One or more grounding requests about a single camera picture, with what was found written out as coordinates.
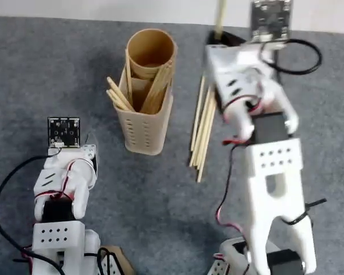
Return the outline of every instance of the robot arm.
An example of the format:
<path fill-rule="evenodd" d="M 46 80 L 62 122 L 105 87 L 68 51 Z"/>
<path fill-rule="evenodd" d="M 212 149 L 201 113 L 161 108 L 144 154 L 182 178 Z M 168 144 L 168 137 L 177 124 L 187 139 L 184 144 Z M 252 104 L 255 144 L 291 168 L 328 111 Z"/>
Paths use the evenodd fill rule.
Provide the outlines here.
<path fill-rule="evenodd" d="M 290 3 L 252 1 L 250 42 L 237 46 L 206 46 L 207 71 L 210 82 L 216 87 L 224 120 L 237 131 L 237 143 L 248 145 L 245 148 L 245 192 L 249 218 L 243 234 L 249 251 L 248 262 L 258 275 L 283 272 L 276 268 L 279 266 L 276 259 L 278 253 L 284 255 L 287 251 L 275 251 L 274 255 L 267 250 L 269 231 L 276 217 L 290 224 L 295 238 L 297 254 L 294 253 L 294 257 L 298 264 L 292 266 L 296 270 L 289 274 L 309 274 L 316 269 L 311 221 L 306 215 L 300 176 L 303 168 L 300 140 L 292 137 L 299 118 L 283 87 L 273 79 L 273 69 L 262 59 L 270 62 L 273 51 L 285 46 Z M 278 21 L 282 24 L 279 29 L 272 25 L 276 22 L 262 23 L 268 22 L 264 13 L 271 7 L 275 8 L 269 14 L 271 19 L 274 15 L 284 19 Z M 270 43 L 263 50 L 264 42 Z M 274 176 L 276 181 L 272 193 L 267 190 L 268 176 Z M 239 258 L 232 257 L 231 243 L 223 244 L 221 251 L 226 253 L 228 261 Z M 230 274 L 242 274 L 242 270 L 237 272 Z"/>

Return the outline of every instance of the circuit board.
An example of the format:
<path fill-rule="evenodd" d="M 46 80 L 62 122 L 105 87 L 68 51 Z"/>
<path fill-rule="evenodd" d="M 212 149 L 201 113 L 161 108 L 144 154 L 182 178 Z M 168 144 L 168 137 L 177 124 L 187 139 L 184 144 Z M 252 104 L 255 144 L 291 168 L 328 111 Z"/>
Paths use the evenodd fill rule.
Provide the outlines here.
<path fill-rule="evenodd" d="M 80 147 L 79 117 L 49 117 L 47 128 L 49 147 Z"/>
<path fill-rule="evenodd" d="M 288 40 L 292 2 L 293 0 L 252 0 L 252 42 Z"/>

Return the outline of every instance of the cardboard piece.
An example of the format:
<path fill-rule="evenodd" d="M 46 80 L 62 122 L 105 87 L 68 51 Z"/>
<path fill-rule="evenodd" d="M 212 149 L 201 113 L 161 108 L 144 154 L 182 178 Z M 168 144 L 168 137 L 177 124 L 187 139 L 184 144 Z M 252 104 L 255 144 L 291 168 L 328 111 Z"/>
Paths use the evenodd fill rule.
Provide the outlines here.
<path fill-rule="evenodd" d="M 126 258 L 126 256 L 123 254 L 122 249 L 118 246 L 102 246 L 103 248 L 106 248 L 109 252 L 115 253 L 116 258 L 118 262 L 120 263 L 120 266 L 122 268 L 124 275 L 135 275 L 135 271 L 132 268 L 129 260 Z"/>

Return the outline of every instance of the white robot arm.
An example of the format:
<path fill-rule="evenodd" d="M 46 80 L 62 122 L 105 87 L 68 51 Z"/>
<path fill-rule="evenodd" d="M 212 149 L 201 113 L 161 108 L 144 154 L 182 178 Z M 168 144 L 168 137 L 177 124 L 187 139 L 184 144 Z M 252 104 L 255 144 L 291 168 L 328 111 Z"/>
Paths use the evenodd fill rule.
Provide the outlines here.
<path fill-rule="evenodd" d="M 252 1 L 252 16 L 258 16 L 258 9 L 269 11 L 271 5 L 276 6 L 275 13 L 283 19 L 283 12 L 290 11 L 290 2 Z M 269 25 L 266 27 L 264 33 L 253 27 L 251 42 L 206 46 L 207 71 L 216 87 L 222 115 L 237 131 L 232 143 L 246 145 L 245 192 L 249 217 L 242 230 L 245 238 L 223 243 L 221 260 L 230 266 L 226 272 L 230 275 L 309 274 L 315 272 L 316 256 L 311 220 L 303 198 L 300 139 L 293 137 L 299 118 L 268 65 L 272 63 L 273 51 L 285 46 L 288 25 L 280 28 L 281 35 Z M 268 176 L 274 176 L 276 181 L 271 193 L 267 190 Z M 290 225 L 295 252 L 279 250 L 269 242 L 269 231 L 276 217 Z M 237 252 L 240 242 L 246 247 L 246 260 L 243 250 Z M 290 270 L 283 273 L 280 269 L 283 265 Z M 209 274 L 217 274 L 216 270 L 217 262 Z"/>

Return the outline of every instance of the white wall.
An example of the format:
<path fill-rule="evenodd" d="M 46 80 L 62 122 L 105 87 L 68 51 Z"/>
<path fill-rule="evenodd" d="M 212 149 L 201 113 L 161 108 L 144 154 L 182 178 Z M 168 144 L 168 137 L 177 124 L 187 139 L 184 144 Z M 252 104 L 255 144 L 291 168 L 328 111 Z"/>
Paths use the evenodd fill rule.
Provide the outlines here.
<path fill-rule="evenodd" d="M 248 26 L 249 0 L 227 0 L 227 26 Z M 0 0 L 0 15 L 212 25 L 217 0 Z M 294 0 L 294 30 L 344 33 L 344 0 Z"/>

